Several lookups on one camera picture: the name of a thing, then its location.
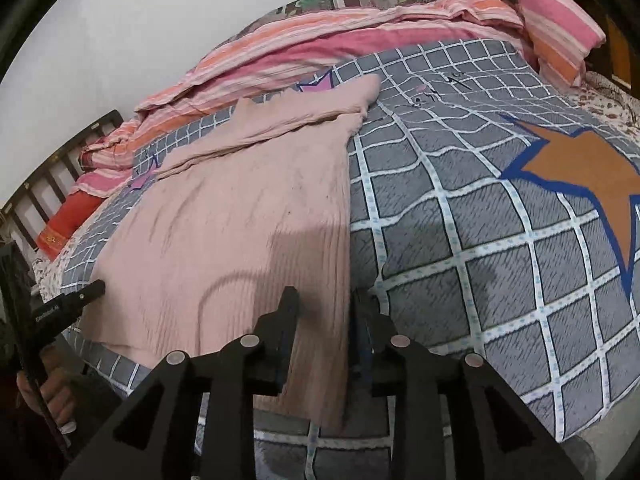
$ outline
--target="red cloth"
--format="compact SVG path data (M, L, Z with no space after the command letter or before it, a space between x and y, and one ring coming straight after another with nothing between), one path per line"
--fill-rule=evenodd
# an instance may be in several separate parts
M36 245L53 261L69 241L69 238L91 216L103 198L76 191L66 197L65 203L44 227L36 239Z

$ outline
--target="black device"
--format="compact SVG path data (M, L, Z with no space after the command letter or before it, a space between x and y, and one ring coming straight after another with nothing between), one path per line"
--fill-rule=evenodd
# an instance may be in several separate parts
M0 295L6 317L6 322L0 320L0 370L11 374L24 370L49 431L67 461L71 456L66 442L40 394L40 386L47 380L40 351L75 323L85 306L103 294L104 282L97 280L32 310L27 262L15 242L0 248Z
M116 410L63 480L188 480L210 392L201 480L255 480L253 395L284 386L300 308L294 288L254 332L214 354L171 352ZM396 396L391 480L444 480L440 399L449 403L458 480L580 480L517 394L477 354L438 356L398 335L366 292L352 301L351 351L374 396ZM220 434L217 428L225 428Z

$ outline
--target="white wall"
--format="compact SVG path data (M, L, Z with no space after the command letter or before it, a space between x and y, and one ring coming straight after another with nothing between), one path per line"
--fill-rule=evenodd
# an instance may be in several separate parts
M0 84L0 205L112 108L124 118L213 46L292 0L59 0Z

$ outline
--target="ribbed fabric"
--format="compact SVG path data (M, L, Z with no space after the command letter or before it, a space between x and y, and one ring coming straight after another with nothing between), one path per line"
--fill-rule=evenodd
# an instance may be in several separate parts
M158 182L100 252L105 296L84 335L153 367L220 350L300 292L289 381L261 409L340 425L347 378L350 190L346 143L375 75L325 92L243 100L232 119L164 160Z

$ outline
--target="bed frame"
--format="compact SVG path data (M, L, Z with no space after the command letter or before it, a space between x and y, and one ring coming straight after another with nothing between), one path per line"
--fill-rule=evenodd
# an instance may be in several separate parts
M37 250L35 239L82 174L78 155L82 147L122 124L112 110L60 146L20 185L0 210L0 230L8 231L27 257Z

